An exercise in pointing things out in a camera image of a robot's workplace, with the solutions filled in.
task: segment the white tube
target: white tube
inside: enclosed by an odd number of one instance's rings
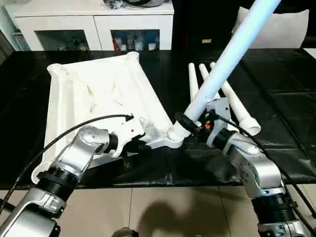
[[[224,52],[217,61],[216,66],[209,74],[208,79],[196,94],[194,100],[187,107],[185,115],[194,122],[203,113],[207,103],[214,98],[225,80],[232,73],[235,66],[255,40],[264,24],[281,0],[256,0],[248,15],[241,23],[236,33],[226,46]],[[184,128],[176,122],[174,132],[178,137],[188,136]]]
[[[203,63],[201,63],[198,66],[198,68],[199,68],[199,70],[200,70],[200,72],[202,74],[203,80],[205,81],[207,79],[207,77],[208,77],[208,74],[209,74],[208,71],[207,71],[206,66]],[[216,93],[216,95],[214,96],[213,99],[215,100],[215,99],[220,99],[220,98],[221,98],[221,96],[218,93]],[[234,127],[234,126],[232,126],[230,124],[227,125],[227,129],[230,130],[230,131],[238,131],[238,129],[236,127]]]
[[[209,75],[206,66],[205,66],[203,63],[201,63],[201,64],[198,66],[198,68],[199,68],[199,71],[200,71],[201,74],[202,74],[203,80],[205,81],[205,80],[207,79],[208,75]],[[220,99],[220,98],[221,98],[221,97],[220,97],[220,95],[219,95],[218,92],[217,92],[217,93],[215,94],[213,100],[215,100],[215,99]]]
[[[212,62],[210,66],[211,69],[213,69],[215,63]],[[255,118],[250,116],[249,112],[247,111],[247,109],[245,108],[245,106],[240,101],[239,97],[236,95],[231,85],[229,85],[227,81],[225,81],[222,85],[222,91],[228,98],[229,104],[239,122],[240,127],[245,129],[252,136],[257,135],[261,130],[259,123]]]
[[[196,69],[193,63],[189,63],[189,82],[190,82],[190,99],[193,101],[198,92],[198,79]]]

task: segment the black plastic sheet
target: black plastic sheet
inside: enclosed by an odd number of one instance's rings
[[[169,117],[190,102],[188,63],[216,61],[221,52],[143,52],[140,63]],[[43,148],[52,63],[72,63],[117,52],[15,52],[0,66],[0,188]],[[257,138],[298,183],[316,183],[316,60],[302,49],[252,49],[228,81],[262,127]],[[80,188],[238,184],[236,170],[217,149],[189,137],[179,149],[159,148],[87,171]],[[19,188],[31,185],[31,170]]]

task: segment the black wire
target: black wire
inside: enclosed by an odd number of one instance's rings
[[[284,185],[284,188],[285,188],[285,191],[290,199],[290,202],[294,202],[293,201],[293,198],[292,198],[292,195],[289,191],[289,189],[287,188],[286,185]],[[303,224],[306,226],[306,228],[311,232],[311,234],[316,237],[316,232],[315,230],[311,227],[311,225],[307,222],[307,220],[304,218],[304,216],[302,215],[302,213],[300,212],[299,209],[297,209],[297,207],[293,208],[294,209],[294,212],[295,214],[298,216],[298,218],[300,218],[300,220],[303,222]]]
[[[216,115],[215,119],[220,119],[234,127],[236,127],[237,129],[240,130],[241,133],[244,133],[245,135],[247,135],[251,140],[254,141],[254,143],[262,150],[262,152],[266,155],[266,157],[271,160],[273,163],[276,164],[276,166],[279,168],[280,172],[287,178],[287,180],[289,181],[289,183],[291,185],[293,185],[293,187],[295,188],[295,190],[297,191],[297,193],[300,195],[300,197],[302,198],[302,200],[304,201],[304,203],[306,204],[306,206],[308,207],[308,209],[310,210],[311,214],[313,217],[316,216],[316,212],[313,208],[313,206],[310,204],[310,202],[307,200],[307,198],[305,197],[305,195],[303,194],[303,192],[300,190],[300,188],[297,186],[297,184],[295,183],[295,181],[286,173],[285,170],[283,170],[274,159],[272,159],[272,157],[269,155],[269,153],[267,152],[267,150],[260,144],[260,142],[254,138],[249,132],[247,132],[245,129],[243,129],[242,127],[238,126],[237,124],[235,124],[234,122],[229,121],[228,119],[220,116],[220,115]],[[289,196],[290,200],[293,202],[293,198],[287,188],[286,185],[284,185],[284,188],[286,190],[287,195]],[[303,222],[303,224],[306,226],[306,228],[311,232],[311,234],[316,237],[316,232],[314,231],[314,229],[310,226],[310,224],[308,223],[308,221],[304,218],[304,216],[302,215],[302,213],[297,209],[297,208],[293,208],[294,212],[296,213],[296,215],[300,218],[300,220]]]
[[[11,203],[7,202],[5,205],[4,205],[4,210],[8,211],[8,212],[12,212],[14,210],[15,206],[12,205]]]
[[[60,134],[58,137],[56,137],[54,140],[52,140],[46,147],[44,147],[44,149],[39,152],[33,159],[31,159],[31,161],[22,168],[22,170],[19,172],[18,174],[18,177],[16,178],[13,186],[11,187],[11,189],[6,193],[4,199],[3,199],[3,202],[0,206],[0,215],[6,205],[6,203],[9,201],[16,185],[18,184],[18,182],[21,180],[21,178],[23,177],[23,175],[25,174],[25,172],[32,166],[32,164],[34,162],[36,162],[40,156],[46,152],[50,147],[52,147],[56,142],[58,142],[61,138],[63,138],[64,136],[66,136],[68,133],[86,125],[86,124],[89,124],[91,122],[95,122],[95,121],[98,121],[98,120],[102,120],[102,119],[110,119],[110,118],[119,118],[119,117],[124,117],[126,118],[126,120],[130,120],[133,118],[133,116],[131,115],[106,115],[106,116],[101,116],[101,117],[97,117],[97,118],[93,118],[93,119],[90,119],[90,120],[87,120],[85,122],[82,122],[76,126],[73,126],[72,128],[68,129],[67,131],[63,132],[62,134]]]

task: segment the metal bracket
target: metal bracket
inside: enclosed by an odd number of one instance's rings
[[[220,115],[228,120],[231,119],[228,98],[223,97],[223,98],[212,100],[211,102],[209,102],[206,106],[206,111],[209,112],[211,110],[214,110],[217,115]],[[224,121],[220,119],[217,119],[214,121],[213,130],[206,141],[206,144],[209,147],[213,147],[213,141],[215,137],[223,128],[227,128],[227,123],[225,123]]]

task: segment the floor tile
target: floor tile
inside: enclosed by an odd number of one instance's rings
[[[232,237],[258,237],[257,216],[245,188],[219,187]]]
[[[287,185],[293,200],[298,204],[298,209],[300,210],[300,212],[302,213],[302,215],[305,217],[305,219],[308,221],[308,223],[313,227],[316,228],[316,220],[312,217],[310,211],[308,210],[307,206],[305,205],[305,203],[302,201],[302,199],[300,198],[300,196],[297,194],[297,192],[295,191],[295,189],[293,188],[292,185]],[[307,187],[306,189],[306,185],[299,185],[299,188],[302,190],[303,194],[307,197],[307,199],[309,200],[309,202],[312,203],[312,199],[310,197],[312,197],[313,195],[315,195],[314,197],[316,197],[316,193],[315,192],[308,192],[307,190],[309,189]]]
[[[27,191],[14,191],[9,202],[13,205],[17,205],[20,200],[24,197]],[[0,198],[4,199],[7,191],[6,190],[0,190]],[[9,213],[7,211],[3,211],[0,215],[0,224],[2,224],[5,219],[9,216]]]
[[[305,191],[303,185],[299,185],[299,187],[301,188],[303,193],[308,197],[308,194]],[[316,227],[316,220],[312,218],[306,205],[299,198],[294,188],[291,185],[288,185],[288,189],[293,197],[293,200],[297,202],[301,213],[305,216],[305,218],[308,220],[312,227]],[[259,234],[257,232],[257,217],[253,211],[251,201],[244,187],[220,187],[219,191],[222,197],[224,210],[232,237],[258,237]],[[311,193],[312,195],[314,195],[314,200],[316,201],[315,189],[313,189]]]
[[[16,191],[11,199],[17,204],[25,191]],[[110,237],[116,230],[128,227],[131,189],[75,190],[57,221],[60,237]],[[1,215],[3,221],[8,214]]]
[[[316,184],[304,184],[303,187],[308,199],[316,207]]]
[[[217,187],[132,190],[130,228],[141,237],[228,237]]]

